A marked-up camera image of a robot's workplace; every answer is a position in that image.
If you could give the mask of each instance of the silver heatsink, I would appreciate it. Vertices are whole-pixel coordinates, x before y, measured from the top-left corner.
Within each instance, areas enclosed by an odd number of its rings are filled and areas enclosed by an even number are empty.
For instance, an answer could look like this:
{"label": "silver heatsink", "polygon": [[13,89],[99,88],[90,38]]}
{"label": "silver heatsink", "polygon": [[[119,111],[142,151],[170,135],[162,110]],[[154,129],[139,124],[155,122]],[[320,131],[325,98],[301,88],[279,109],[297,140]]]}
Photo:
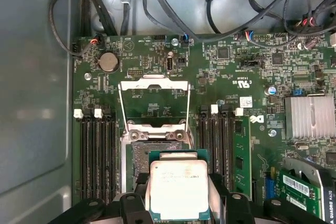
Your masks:
{"label": "silver heatsink", "polygon": [[285,98],[287,137],[335,137],[334,97]]}

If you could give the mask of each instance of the white connector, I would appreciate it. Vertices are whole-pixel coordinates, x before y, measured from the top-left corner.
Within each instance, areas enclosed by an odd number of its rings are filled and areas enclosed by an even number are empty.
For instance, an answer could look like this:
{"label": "white connector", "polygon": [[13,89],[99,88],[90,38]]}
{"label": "white connector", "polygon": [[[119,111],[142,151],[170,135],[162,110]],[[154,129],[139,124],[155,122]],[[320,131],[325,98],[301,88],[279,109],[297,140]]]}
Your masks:
{"label": "white connector", "polygon": [[82,119],[84,116],[81,109],[74,109],[74,118],[76,119]]}
{"label": "white connector", "polygon": [[332,47],[336,47],[336,33],[333,33],[330,35],[330,45]]}
{"label": "white connector", "polygon": [[95,109],[95,118],[103,118],[103,110],[102,109]]}
{"label": "white connector", "polygon": [[218,105],[217,104],[211,104],[211,115],[218,114]]}
{"label": "white connector", "polygon": [[243,116],[244,115],[244,108],[236,108],[235,115],[236,116]]}

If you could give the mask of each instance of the barcode sticker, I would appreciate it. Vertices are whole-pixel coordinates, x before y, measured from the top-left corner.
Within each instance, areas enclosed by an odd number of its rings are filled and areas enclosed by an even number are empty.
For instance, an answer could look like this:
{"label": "barcode sticker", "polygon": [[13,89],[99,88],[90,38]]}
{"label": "barcode sticker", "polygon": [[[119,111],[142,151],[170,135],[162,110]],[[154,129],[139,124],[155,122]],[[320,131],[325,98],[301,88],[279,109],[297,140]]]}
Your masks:
{"label": "barcode sticker", "polygon": [[307,211],[307,207],[304,204],[298,202],[296,199],[289,197],[289,201],[293,203],[294,205],[298,206],[299,208],[303,209],[304,211]]}
{"label": "barcode sticker", "polygon": [[300,182],[295,181],[294,179],[291,179],[290,177],[287,177],[284,175],[283,183],[285,183],[287,186],[290,186],[291,188],[294,188],[296,191],[299,191],[300,193],[309,196],[309,187],[301,184]]}
{"label": "barcode sticker", "polygon": [[241,108],[253,108],[252,97],[240,97],[239,101]]}

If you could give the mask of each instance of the blue pcie slot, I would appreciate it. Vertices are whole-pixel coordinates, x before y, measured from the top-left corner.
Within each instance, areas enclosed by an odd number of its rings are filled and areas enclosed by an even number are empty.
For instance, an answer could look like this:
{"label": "blue pcie slot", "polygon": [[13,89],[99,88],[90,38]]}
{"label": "blue pcie slot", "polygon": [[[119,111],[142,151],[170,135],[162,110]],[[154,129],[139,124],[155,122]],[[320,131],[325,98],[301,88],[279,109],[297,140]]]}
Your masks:
{"label": "blue pcie slot", "polygon": [[266,199],[272,199],[275,197],[275,181],[271,178],[265,178],[266,187]]}

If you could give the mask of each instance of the motherboard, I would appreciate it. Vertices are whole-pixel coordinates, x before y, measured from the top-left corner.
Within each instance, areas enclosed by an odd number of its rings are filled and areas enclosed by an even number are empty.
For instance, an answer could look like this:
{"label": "motherboard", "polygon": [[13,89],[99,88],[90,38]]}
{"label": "motherboard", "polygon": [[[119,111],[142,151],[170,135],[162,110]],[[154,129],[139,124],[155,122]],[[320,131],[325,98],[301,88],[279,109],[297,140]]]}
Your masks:
{"label": "motherboard", "polygon": [[[289,38],[254,39],[274,45]],[[90,40],[80,38],[77,47]],[[259,205],[288,197],[284,187],[295,178],[283,174],[284,158],[336,168],[336,53],[329,35],[282,48],[239,37],[213,43],[104,37],[74,60],[73,75],[73,204],[92,197],[108,204],[133,191],[148,173],[150,151],[206,149],[208,172]],[[321,215],[316,204],[307,207]]]}

